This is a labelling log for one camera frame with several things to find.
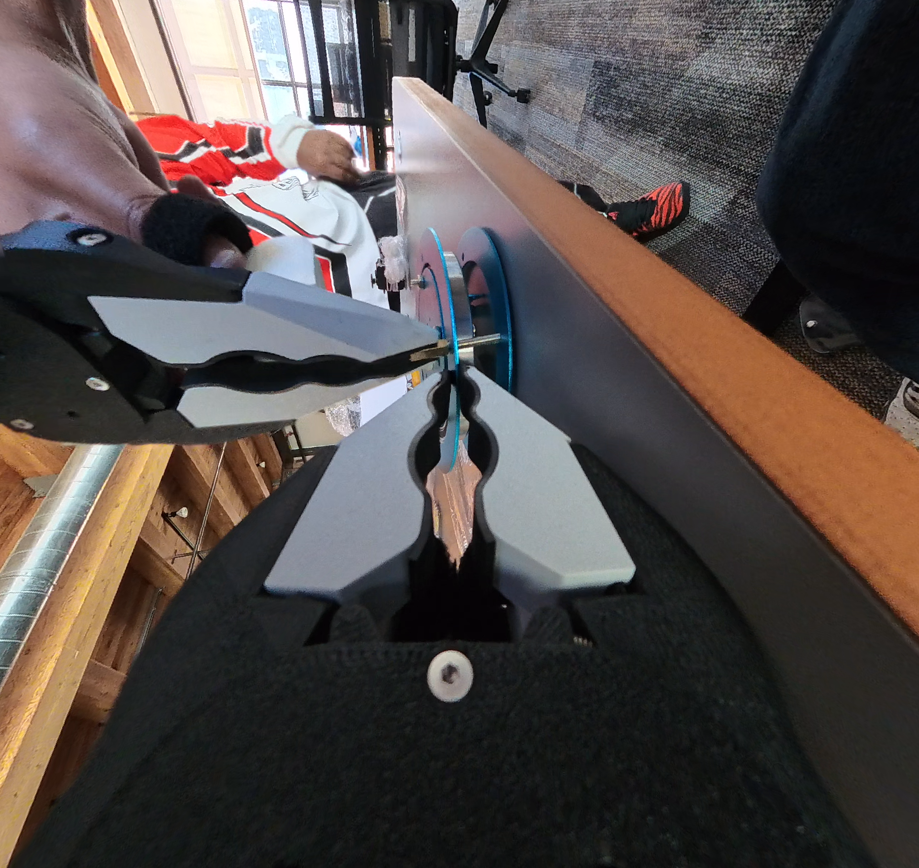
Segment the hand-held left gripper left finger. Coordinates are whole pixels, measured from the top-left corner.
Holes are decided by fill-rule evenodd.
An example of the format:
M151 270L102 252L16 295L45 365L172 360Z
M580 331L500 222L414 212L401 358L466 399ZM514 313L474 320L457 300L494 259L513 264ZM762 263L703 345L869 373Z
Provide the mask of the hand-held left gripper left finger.
M403 606L433 536L426 480L441 458L446 374L430 376L339 445L264 587L273 595Z

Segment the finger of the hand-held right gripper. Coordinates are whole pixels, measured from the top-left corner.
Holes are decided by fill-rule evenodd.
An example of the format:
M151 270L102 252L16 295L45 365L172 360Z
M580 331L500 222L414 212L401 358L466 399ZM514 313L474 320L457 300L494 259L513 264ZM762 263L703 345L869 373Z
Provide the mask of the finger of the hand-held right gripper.
M89 304L115 338L173 367L224 356L365 364L437 343L436 331L385 308L256 272L238 302L94 296Z
M410 373L430 358L211 358L175 360L177 410L197 429L255 427L295 420Z

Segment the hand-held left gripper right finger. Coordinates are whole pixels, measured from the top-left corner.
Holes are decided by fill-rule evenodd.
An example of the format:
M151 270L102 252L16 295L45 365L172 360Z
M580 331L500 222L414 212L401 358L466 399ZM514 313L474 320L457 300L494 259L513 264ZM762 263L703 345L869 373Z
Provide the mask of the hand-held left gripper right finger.
M636 566L568 436L478 369L459 384L481 473L474 532L500 594L536 610L629 584Z

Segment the brass standoff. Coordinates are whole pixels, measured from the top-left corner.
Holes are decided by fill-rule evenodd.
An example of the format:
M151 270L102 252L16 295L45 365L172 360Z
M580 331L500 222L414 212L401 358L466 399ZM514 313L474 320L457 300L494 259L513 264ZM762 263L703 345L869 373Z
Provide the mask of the brass standoff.
M500 345L507 345L508 338L503 334L487 334L456 338L451 341L440 340L434 345L409 352L409 359L413 362L431 362L438 358L447 359L452 356L454 362L470 359L476 349L484 349Z

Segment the blue round metal turntable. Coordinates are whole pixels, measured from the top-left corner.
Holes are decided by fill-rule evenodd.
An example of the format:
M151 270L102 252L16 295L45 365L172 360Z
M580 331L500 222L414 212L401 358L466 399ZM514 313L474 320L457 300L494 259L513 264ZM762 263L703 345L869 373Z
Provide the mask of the blue round metal turntable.
M514 335L501 259L485 229L467 230L454 252L434 229L425 229L411 256L409 276L427 282L424 289L415 289L415 302L418 321L435 334L430 345L487 334L508 338L507 345L476 349L471 360L456 363L450 356L428 364L437 366L441 378L428 391L434 399L432 423L419 444L418 471L425 484L435 467L453 467L464 424L489 423L495 412L502 417L517 410Z

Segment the person's right forearm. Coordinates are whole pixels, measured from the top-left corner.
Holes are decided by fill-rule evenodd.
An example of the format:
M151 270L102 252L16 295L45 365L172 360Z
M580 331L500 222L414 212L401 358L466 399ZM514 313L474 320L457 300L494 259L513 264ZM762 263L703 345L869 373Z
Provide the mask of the person's right forearm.
M169 186L102 92L86 0L1 0L1 231L81 222L135 242Z

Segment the grey desk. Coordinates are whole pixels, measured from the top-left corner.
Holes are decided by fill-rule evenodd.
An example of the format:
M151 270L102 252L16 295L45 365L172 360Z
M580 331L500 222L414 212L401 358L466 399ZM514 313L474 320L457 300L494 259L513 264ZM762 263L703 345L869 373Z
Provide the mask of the grey desk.
M692 546L881 866L917 866L917 450L417 79L393 85L415 252L493 233L516 394Z

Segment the person's right hand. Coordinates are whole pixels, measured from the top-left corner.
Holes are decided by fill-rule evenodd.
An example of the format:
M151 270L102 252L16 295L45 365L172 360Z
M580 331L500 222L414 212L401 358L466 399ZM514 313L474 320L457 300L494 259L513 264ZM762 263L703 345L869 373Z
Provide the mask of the person's right hand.
M194 175L132 200L128 228L147 249L191 267L244 269L254 246L243 219Z

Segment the clear plastic bag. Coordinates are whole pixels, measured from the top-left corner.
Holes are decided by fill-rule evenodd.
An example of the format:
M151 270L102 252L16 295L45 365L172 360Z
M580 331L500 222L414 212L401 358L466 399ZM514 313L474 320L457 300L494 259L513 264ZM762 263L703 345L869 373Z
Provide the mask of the clear plastic bag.
M464 441L449 471L435 467L428 474L426 489L432 501L435 536L442 542L454 568L472 540L475 489L481 472L470 460Z

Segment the clear bag of white parts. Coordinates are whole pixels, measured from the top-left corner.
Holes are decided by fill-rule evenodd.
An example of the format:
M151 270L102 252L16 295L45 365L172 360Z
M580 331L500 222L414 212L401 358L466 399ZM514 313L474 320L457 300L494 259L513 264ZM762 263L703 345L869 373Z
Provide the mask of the clear bag of white parts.
M402 289L409 275L405 239L398 235L380 237L378 246L387 290L396 291Z

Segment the paned window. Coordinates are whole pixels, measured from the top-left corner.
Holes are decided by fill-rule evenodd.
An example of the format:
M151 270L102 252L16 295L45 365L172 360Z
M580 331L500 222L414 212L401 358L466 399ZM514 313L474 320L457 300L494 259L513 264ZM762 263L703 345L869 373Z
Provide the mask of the paned window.
M157 0L196 120L311 116L318 72L292 0Z

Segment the person's sneaker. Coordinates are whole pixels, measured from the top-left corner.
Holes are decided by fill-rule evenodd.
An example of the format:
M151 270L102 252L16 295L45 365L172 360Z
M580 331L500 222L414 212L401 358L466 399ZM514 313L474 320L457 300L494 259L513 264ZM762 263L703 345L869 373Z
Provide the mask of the person's sneaker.
M889 404L883 423L914 447L918 447L918 383L908 378Z

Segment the person's blue jeans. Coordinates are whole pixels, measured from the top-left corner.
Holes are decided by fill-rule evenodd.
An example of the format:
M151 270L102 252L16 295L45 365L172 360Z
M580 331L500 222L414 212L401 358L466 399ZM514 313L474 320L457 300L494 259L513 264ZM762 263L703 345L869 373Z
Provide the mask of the person's blue jeans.
M790 274L881 361L918 375L918 0L841 0L756 191Z

